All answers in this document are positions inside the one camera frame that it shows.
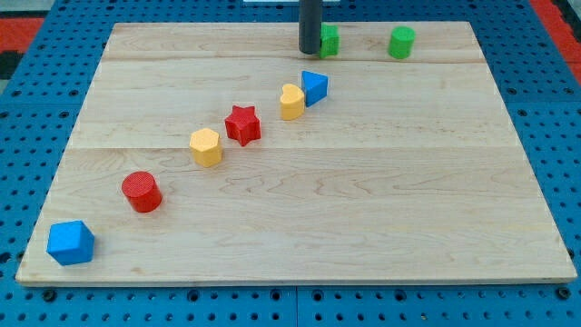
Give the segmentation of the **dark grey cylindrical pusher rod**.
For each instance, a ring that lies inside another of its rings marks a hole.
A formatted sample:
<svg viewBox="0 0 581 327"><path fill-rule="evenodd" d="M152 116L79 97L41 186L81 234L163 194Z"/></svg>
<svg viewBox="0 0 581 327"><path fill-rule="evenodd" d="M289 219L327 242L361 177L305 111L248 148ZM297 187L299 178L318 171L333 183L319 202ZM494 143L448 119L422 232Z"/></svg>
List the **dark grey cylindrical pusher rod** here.
<svg viewBox="0 0 581 327"><path fill-rule="evenodd" d="M322 0L299 1L299 49L306 55L320 51Z"/></svg>

